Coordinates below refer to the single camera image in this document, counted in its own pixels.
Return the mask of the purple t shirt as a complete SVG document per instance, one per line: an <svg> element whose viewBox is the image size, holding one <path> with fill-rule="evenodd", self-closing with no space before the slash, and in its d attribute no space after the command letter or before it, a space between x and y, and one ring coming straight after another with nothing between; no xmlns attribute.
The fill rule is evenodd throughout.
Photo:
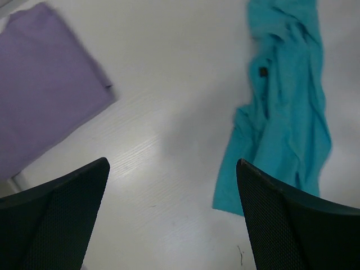
<svg viewBox="0 0 360 270"><path fill-rule="evenodd" d="M7 180L114 100L112 82L47 3L1 32L1 179Z"/></svg>

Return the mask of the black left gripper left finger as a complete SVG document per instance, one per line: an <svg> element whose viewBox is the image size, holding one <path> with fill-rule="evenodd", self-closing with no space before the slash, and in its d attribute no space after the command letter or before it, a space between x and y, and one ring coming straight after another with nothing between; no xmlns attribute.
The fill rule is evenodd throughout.
<svg viewBox="0 0 360 270"><path fill-rule="evenodd" d="M109 172L102 157L1 198L1 269L81 269Z"/></svg>

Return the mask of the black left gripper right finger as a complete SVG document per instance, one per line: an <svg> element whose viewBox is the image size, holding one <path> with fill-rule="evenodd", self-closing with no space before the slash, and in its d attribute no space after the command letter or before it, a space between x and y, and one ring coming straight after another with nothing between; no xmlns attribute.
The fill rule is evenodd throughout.
<svg viewBox="0 0 360 270"><path fill-rule="evenodd" d="M359 209L283 183L246 160L236 176L257 269L359 269Z"/></svg>

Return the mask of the cyan t shirt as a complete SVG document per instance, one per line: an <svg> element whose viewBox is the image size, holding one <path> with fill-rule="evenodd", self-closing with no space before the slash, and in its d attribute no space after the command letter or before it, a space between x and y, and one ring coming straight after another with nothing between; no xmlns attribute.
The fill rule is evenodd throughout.
<svg viewBox="0 0 360 270"><path fill-rule="evenodd" d="M250 1L256 53L251 101L237 108L215 184L213 209L242 215L236 165L245 159L270 176L320 194L331 151L322 89L323 42L316 1Z"/></svg>

